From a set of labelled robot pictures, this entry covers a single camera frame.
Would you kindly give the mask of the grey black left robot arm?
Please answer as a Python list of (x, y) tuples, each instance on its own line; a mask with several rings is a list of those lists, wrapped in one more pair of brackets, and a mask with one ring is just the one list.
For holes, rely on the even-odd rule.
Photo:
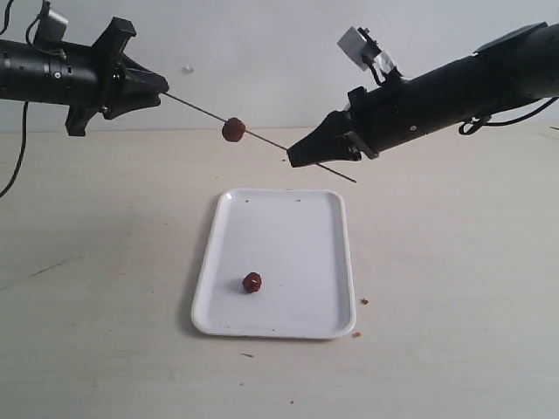
[(47, 40), (39, 44), (63, 56), (3, 40), (1, 98), (68, 106), (66, 132), (76, 137), (86, 135), (88, 122), (98, 113), (113, 120), (159, 106), (168, 81), (124, 53), (135, 35), (130, 21), (114, 17), (92, 45)]

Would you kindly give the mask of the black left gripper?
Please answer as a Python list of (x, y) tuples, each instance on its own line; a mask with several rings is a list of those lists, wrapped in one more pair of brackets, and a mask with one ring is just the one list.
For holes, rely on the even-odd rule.
[(68, 110), (66, 132), (84, 136), (86, 126), (100, 113), (114, 120), (125, 113), (157, 107), (160, 94), (169, 90), (168, 81), (123, 54), (136, 36), (131, 21), (114, 17), (95, 42), (79, 56), (86, 59), (76, 68), (76, 98)]

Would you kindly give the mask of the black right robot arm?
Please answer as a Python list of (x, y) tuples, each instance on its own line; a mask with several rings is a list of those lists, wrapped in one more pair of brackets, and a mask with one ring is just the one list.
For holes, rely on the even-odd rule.
[(292, 167), (375, 159), (397, 147), (457, 125), (470, 135), (491, 126), (496, 113), (558, 99), (558, 26), (531, 24), (482, 45), (414, 79), (405, 79), (363, 28), (350, 28), (338, 45), (378, 87), (359, 86), (348, 104), (287, 150)]

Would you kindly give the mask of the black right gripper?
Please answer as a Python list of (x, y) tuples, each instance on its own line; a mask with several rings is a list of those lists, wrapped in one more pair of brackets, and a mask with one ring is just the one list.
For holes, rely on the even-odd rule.
[(362, 152), (373, 160), (385, 150), (416, 140), (419, 123), (412, 114), (418, 104), (413, 97), (417, 84), (417, 78), (400, 79), (372, 91), (363, 86), (351, 90), (346, 112), (329, 113), (287, 150), (291, 167), (360, 161)]

